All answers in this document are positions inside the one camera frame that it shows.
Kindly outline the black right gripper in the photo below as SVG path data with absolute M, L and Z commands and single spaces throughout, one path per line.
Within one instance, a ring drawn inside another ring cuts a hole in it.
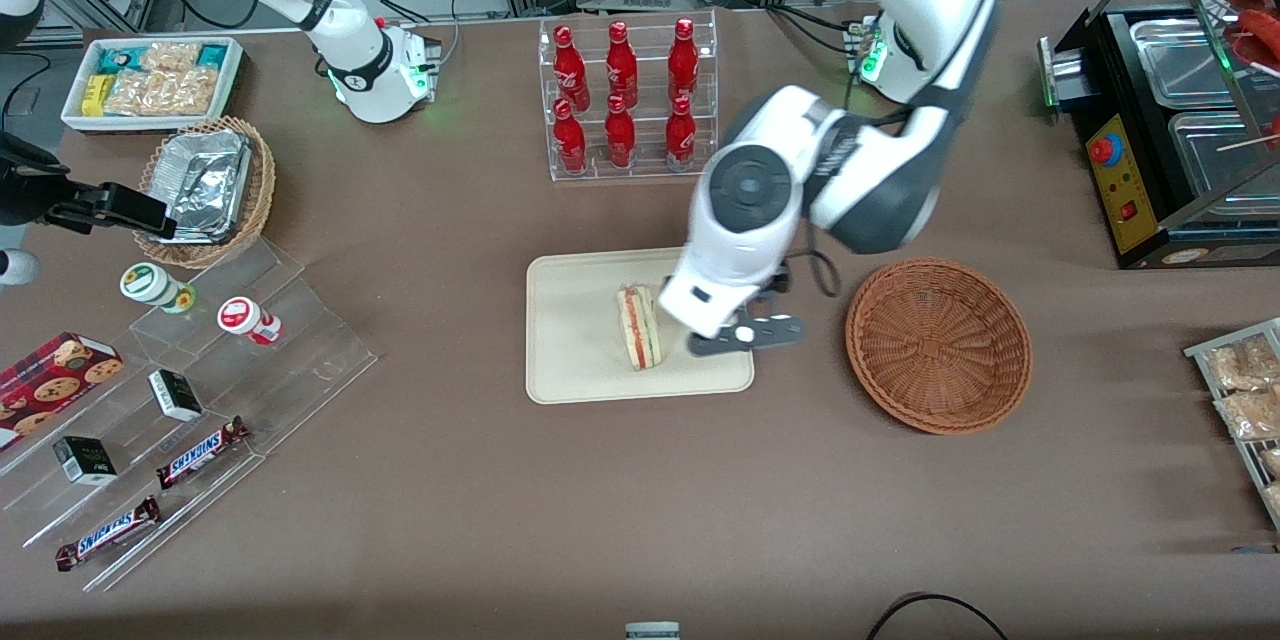
M 95 227 L 124 227 L 173 239 L 177 224 L 166 204 L 118 183 L 73 183 L 69 170 L 38 145 L 1 133 L 1 225 L 41 221 L 90 236 Z

